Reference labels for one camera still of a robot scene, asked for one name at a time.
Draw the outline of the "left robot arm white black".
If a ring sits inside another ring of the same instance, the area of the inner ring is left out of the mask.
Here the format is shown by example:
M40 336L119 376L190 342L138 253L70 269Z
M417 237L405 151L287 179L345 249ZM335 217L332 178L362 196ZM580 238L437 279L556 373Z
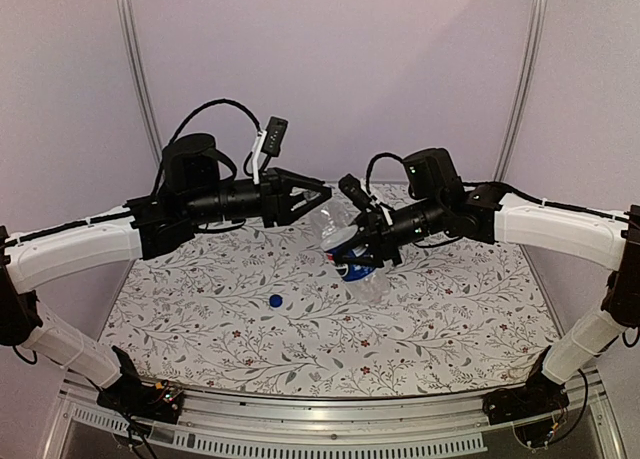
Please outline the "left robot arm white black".
M183 136L163 150L158 192L106 213L31 233L1 233L1 343L42 355L91 382L97 403L124 418L177 423L182 390L167 380L147 385L129 355L105 347L39 303L36 290L99 266L169 254L205 227L259 218L288 226L328 201L321 180L280 168L239 180L210 134Z

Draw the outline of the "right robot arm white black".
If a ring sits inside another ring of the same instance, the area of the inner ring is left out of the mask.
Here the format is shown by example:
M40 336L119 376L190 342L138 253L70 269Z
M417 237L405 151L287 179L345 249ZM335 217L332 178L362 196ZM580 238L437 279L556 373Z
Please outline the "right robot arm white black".
M453 243L529 245L598 264L611 274L601 304L580 318L559 341L546 347L523 385L483 397L490 424L514 424L516 439L531 449L561 441L558 420L542 425L529 418L569 406L566 382L629 329L639 327L639 208L602 211L538 199L497 181L464 182L447 150L429 148L402 158L413 204L393 209L372 197L368 181L352 175L340 191L358 209L352 225L322 242L337 267L381 268L400 264L400 249L445 233Z

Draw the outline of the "blue bottle cap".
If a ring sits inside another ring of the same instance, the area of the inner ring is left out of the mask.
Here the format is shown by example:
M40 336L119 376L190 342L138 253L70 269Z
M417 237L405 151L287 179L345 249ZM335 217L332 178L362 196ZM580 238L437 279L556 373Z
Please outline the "blue bottle cap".
M279 308L283 304L283 298L279 294L273 294L269 297L269 306L271 308Z

